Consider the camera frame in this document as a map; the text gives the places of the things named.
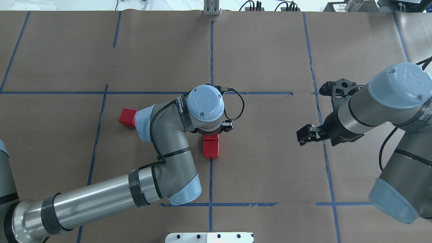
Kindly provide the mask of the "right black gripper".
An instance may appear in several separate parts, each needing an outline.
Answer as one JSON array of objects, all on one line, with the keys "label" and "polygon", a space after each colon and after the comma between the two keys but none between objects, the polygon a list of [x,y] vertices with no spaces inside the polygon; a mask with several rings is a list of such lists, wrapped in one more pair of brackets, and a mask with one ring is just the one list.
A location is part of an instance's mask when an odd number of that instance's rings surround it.
[{"label": "right black gripper", "polygon": [[333,106],[331,112],[321,126],[316,127],[312,124],[306,124],[301,129],[296,131],[297,140],[300,146],[304,146],[309,142],[320,142],[330,139],[331,145],[336,146],[340,143],[354,142],[363,137],[364,133],[353,133],[347,130],[341,123],[338,112],[341,105],[348,102],[351,96],[358,92],[363,85],[357,85],[355,82],[350,82],[347,79],[341,78],[337,81],[328,81],[324,83],[319,93],[323,96],[330,96]]}]

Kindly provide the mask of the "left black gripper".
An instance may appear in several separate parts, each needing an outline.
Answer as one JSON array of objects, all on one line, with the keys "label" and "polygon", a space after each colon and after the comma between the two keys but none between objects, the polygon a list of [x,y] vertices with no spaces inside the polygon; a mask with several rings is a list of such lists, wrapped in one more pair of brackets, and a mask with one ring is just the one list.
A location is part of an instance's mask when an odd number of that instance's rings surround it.
[{"label": "left black gripper", "polygon": [[220,134],[222,132],[229,132],[233,129],[233,121],[232,120],[221,120],[219,124],[214,127],[197,127],[194,130],[190,131],[190,133],[196,134]]}]

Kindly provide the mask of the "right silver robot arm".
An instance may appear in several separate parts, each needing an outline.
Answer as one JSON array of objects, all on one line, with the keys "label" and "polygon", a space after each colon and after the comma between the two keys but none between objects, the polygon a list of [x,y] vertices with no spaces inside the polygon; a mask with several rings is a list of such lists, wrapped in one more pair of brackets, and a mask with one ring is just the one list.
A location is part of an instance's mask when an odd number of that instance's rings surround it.
[{"label": "right silver robot arm", "polygon": [[379,151],[381,174],[369,201],[406,224],[432,217],[432,81],[427,64],[390,65],[366,85],[344,78],[324,83],[319,93],[331,97],[333,112],[322,125],[306,124],[296,132],[301,146],[323,140],[336,146],[392,123]]}]

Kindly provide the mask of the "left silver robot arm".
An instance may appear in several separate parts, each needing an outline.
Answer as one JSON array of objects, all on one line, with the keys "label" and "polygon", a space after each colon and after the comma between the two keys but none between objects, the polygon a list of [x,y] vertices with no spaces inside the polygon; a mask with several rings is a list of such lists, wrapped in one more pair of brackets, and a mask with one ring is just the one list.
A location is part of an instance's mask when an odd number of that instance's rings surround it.
[{"label": "left silver robot arm", "polygon": [[156,159],[117,177],[40,201],[20,200],[1,142],[1,242],[44,243],[131,209],[167,199],[180,206],[202,192],[187,133],[218,134],[232,129],[223,95],[232,88],[204,84],[167,103],[131,111],[129,123],[143,142],[151,143]]}]

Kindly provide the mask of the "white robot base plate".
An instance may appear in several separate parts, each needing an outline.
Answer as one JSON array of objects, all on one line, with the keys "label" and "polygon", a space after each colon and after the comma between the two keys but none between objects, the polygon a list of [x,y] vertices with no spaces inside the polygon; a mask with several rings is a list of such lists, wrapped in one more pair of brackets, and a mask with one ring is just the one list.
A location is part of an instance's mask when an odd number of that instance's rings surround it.
[{"label": "white robot base plate", "polygon": [[253,243],[250,232],[169,233],[166,243]]}]

